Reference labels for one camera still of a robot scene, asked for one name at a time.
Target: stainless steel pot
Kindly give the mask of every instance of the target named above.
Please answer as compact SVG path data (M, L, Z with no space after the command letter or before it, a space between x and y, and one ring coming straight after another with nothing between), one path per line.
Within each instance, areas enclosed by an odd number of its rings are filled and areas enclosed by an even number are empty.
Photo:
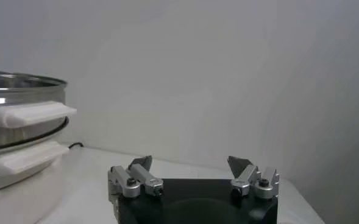
M66 115L74 112L60 104L65 87L59 79L0 71L0 149L64 125Z

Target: black power cord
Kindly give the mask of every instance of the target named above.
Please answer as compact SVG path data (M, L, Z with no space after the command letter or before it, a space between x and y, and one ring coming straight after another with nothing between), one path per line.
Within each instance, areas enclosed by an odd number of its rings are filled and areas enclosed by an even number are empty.
M83 143L81 142L75 142L75 143L72 143L70 146L68 146L69 149L71 149L72 147L74 147L75 145L78 145L80 147L84 147Z

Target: silver bracket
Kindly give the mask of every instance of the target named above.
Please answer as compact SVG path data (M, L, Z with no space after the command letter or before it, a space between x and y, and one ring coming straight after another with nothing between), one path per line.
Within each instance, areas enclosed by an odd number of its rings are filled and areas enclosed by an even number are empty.
M250 187L260 178L258 167L248 165L238 178L233 179L230 184L232 185L232 195L235 197L243 197L248 195Z
M127 198L140 195L140 182L129 176L122 166L113 166L108 172L109 200L111 195L122 194Z
M161 197L163 195L163 180L154 177L140 164L132 164L127 170L130 176L134 177L145 187L145 193Z
M267 167L262 178L255 183L254 191L258 198L270 199L278 197L279 174L277 170Z

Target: white plastic handle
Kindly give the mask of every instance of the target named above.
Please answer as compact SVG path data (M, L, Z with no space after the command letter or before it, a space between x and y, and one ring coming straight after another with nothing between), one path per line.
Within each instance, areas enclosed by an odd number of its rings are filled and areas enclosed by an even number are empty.
M0 176L17 175L56 159L69 151L56 141L33 145L26 149L0 155Z
M75 113L76 109L54 101L4 106L0 107L0 127L20 128Z

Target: white table surface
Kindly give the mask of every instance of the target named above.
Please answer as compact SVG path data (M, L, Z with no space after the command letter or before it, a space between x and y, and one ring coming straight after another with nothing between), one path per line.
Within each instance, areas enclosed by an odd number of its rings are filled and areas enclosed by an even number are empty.
M65 191L62 200L39 224L114 223L108 201L107 171L126 167L136 156L75 147L64 157ZM160 178L232 179L230 171L154 159L151 172ZM287 180L280 180L278 223L322 224L313 208Z

